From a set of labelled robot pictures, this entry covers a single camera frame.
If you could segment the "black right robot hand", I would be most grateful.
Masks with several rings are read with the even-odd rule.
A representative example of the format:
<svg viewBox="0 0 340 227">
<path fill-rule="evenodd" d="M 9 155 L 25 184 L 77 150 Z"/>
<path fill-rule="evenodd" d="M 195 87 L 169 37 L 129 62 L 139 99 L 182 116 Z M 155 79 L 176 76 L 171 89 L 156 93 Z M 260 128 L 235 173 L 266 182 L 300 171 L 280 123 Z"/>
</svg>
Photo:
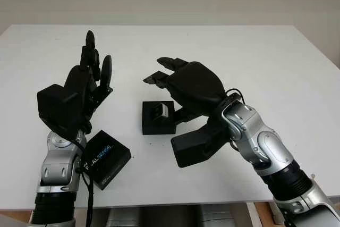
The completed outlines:
<svg viewBox="0 0 340 227">
<path fill-rule="evenodd" d="M 170 57 L 158 58 L 157 62 L 173 73 L 168 75 L 157 71 L 143 79 L 143 82 L 167 89 L 181 106 L 174 113 L 176 124 L 189 122 L 200 116 L 211 116 L 225 99 L 221 80 L 200 62 Z"/>
</svg>

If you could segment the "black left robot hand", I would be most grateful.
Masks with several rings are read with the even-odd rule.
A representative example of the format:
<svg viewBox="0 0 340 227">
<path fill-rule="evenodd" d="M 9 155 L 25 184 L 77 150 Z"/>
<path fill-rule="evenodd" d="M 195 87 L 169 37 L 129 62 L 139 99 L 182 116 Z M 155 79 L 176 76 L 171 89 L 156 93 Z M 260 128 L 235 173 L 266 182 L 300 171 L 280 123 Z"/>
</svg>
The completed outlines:
<svg viewBox="0 0 340 227">
<path fill-rule="evenodd" d="M 110 55 L 105 56 L 103 63 L 100 64 L 95 36 L 89 30 L 86 44 L 82 46 L 80 64 L 71 69 L 64 85 L 80 96 L 80 113 L 76 124 L 77 129 L 85 134 L 91 132 L 90 119 L 93 113 L 113 91 L 110 87 L 112 69 Z"/>
</svg>

